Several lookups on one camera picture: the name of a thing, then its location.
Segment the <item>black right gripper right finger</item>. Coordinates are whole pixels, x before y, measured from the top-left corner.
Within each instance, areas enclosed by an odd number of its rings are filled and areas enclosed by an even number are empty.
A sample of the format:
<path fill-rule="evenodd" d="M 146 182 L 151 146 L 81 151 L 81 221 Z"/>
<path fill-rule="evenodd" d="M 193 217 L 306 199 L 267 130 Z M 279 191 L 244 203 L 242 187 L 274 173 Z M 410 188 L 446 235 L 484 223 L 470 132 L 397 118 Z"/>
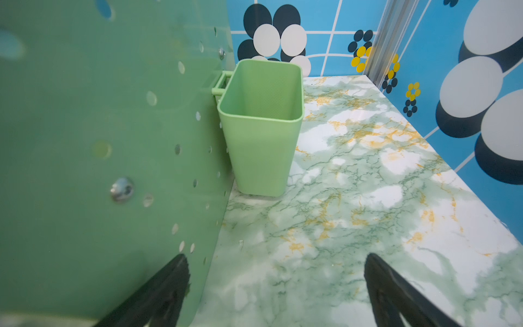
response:
<path fill-rule="evenodd" d="M 369 253 L 364 278 L 378 326 L 458 326 L 375 253 Z"/>

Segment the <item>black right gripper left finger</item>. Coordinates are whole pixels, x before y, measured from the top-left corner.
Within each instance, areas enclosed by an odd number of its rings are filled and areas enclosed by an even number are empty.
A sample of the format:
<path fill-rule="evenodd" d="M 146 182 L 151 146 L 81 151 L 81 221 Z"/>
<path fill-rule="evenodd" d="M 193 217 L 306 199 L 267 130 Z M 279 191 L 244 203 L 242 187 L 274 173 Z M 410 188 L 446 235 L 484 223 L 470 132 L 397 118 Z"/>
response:
<path fill-rule="evenodd" d="M 176 326 L 189 287 L 189 263 L 180 253 L 97 326 Z"/>

